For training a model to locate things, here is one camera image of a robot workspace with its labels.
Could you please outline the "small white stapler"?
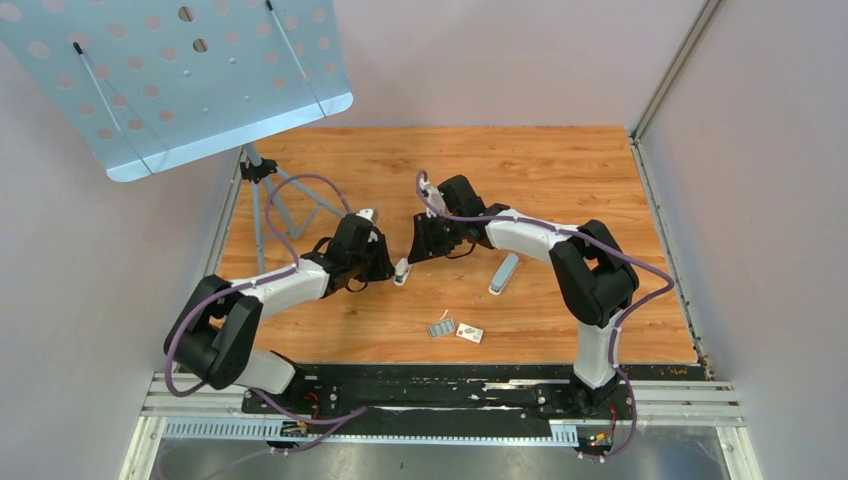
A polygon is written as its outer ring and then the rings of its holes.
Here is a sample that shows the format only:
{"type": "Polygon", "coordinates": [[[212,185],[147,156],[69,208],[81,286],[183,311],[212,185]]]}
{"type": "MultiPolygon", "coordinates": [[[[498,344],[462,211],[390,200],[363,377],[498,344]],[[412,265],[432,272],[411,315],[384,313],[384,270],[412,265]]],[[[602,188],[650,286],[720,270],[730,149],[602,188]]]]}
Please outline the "small white stapler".
{"type": "Polygon", "coordinates": [[[411,269],[412,265],[408,262],[408,259],[406,257],[401,258],[395,265],[393,283],[396,286],[403,286],[411,273],[411,269]]]}

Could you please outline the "grey white stapler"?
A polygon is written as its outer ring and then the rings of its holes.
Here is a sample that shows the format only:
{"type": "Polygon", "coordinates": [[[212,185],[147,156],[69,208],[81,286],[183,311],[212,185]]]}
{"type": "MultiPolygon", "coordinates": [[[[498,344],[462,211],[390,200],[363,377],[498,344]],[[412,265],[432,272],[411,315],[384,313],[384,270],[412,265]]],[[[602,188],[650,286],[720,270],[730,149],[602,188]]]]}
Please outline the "grey white stapler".
{"type": "Polygon", "coordinates": [[[498,269],[495,271],[492,276],[488,291],[490,294],[498,296],[501,295],[510,281],[512,275],[514,274],[518,264],[520,261],[520,257],[515,253],[509,253],[498,269]]]}

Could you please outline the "white staple box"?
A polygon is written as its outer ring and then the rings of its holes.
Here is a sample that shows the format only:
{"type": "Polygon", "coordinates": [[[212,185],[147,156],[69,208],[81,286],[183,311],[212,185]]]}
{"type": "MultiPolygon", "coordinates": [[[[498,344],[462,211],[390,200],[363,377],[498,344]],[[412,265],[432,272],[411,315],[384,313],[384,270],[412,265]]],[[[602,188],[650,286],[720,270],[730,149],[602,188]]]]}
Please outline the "white staple box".
{"type": "Polygon", "coordinates": [[[480,344],[484,331],[480,328],[471,325],[460,323],[456,330],[456,335],[464,340],[480,344]]]}

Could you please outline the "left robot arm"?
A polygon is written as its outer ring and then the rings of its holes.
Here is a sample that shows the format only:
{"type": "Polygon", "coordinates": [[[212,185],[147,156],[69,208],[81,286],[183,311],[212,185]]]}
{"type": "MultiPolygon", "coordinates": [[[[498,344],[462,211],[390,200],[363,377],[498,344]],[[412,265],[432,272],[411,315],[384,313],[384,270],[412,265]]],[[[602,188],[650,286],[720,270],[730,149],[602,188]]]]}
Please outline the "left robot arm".
{"type": "Polygon", "coordinates": [[[352,281],[391,279],[395,268],[376,220],[373,209],[345,215],[333,236],[289,267],[235,281],[203,278],[165,339],[167,360],[216,390],[231,385],[263,390],[279,411],[298,411],[307,390],[295,379],[298,368],[255,347],[259,326],[291,307],[346,290],[352,281]]]}

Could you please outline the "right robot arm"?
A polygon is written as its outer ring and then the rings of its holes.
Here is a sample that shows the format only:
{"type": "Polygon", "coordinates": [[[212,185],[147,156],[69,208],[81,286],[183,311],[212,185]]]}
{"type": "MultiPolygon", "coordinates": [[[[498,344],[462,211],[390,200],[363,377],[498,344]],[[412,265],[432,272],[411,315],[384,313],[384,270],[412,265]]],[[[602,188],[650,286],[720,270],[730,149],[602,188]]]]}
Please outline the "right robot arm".
{"type": "Polygon", "coordinates": [[[413,218],[409,264],[446,257],[467,242],[544,262],[553,268],[569,312],[578,322],[577,383],[571,403],[596,417],[611,403],[607,385],[615,378],[614,323],[631,305],[639,279],[607,227],[596,220],[580,226],[548,223],[504,204],[485,205],[469,180],[456,175],[440,185],[416,175],[425,204],[413,218]]]}

